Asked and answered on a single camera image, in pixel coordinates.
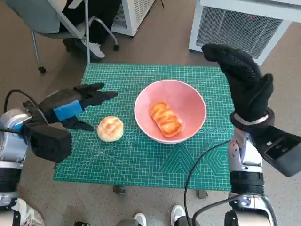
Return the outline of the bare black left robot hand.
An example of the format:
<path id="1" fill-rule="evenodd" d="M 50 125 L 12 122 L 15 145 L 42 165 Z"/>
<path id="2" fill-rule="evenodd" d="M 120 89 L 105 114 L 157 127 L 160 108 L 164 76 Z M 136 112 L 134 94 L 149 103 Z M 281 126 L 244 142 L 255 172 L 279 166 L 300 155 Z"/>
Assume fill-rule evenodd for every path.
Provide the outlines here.
<path id="1" fill-rule="evenodd" d="M 61 123 L 66 129 L 94 131 L 94 127 L 77 118 L 89 106 L 99 106 L 115 98 L 116 91 L 100 91 L 104 83 L 82 84 L 62 89 L 47 96 L 38 104 L 48 123 Z"/>

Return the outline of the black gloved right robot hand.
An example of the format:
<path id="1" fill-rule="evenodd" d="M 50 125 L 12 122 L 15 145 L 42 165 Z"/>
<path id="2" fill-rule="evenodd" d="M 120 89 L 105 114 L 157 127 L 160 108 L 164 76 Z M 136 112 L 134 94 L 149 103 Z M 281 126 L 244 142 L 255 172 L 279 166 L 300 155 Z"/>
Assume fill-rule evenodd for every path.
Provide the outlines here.
<path id="1" fill-rule="evenodd" d="M 273 92 L 272 74 L 262 75 L 259 66 L 246 52 L 225 45 L 206 44 L 204 58 L 219 64 L 230 87 L 235 113 L 247 122 L 267 115 Z"/>

